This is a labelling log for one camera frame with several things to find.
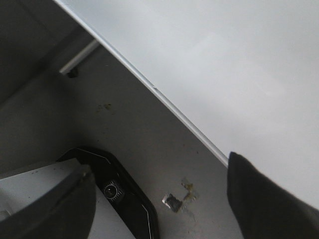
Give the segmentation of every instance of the floor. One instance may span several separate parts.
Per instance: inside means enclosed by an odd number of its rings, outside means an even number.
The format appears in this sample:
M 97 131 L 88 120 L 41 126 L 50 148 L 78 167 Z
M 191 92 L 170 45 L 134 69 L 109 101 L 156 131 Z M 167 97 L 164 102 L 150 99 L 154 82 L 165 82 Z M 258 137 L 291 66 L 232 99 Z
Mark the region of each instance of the floor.
M 77 78 L 39 73 L 0 105 L 0 173 L 80 145 L 108 150 L 154 204 L 162 239 L 241 239 L 225 166 L 104 48 L 78 70 Z M 174 213 L 161 200 L 182 199 L 183 178 L 199 197 Z

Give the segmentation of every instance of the camera lens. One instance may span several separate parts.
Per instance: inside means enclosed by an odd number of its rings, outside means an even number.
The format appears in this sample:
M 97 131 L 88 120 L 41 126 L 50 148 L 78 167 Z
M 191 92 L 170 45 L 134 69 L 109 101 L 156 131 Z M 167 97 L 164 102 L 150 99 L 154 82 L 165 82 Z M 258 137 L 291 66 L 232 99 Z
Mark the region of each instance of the camera lens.
M 108 199 L 114 198 L 117 195 L 117 193 L 118 193 L 118 189 L 113 184 L 106 186 L 106 188 L 104 189 L 104 195 Z

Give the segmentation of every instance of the white panel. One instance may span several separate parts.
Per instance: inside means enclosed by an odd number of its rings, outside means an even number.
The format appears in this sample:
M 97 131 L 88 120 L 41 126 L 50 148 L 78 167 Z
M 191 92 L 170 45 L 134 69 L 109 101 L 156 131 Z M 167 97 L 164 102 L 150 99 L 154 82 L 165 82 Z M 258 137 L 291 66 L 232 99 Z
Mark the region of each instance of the white panel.
M 57 2 L 225 164 L 319 208 L 318 1 Z

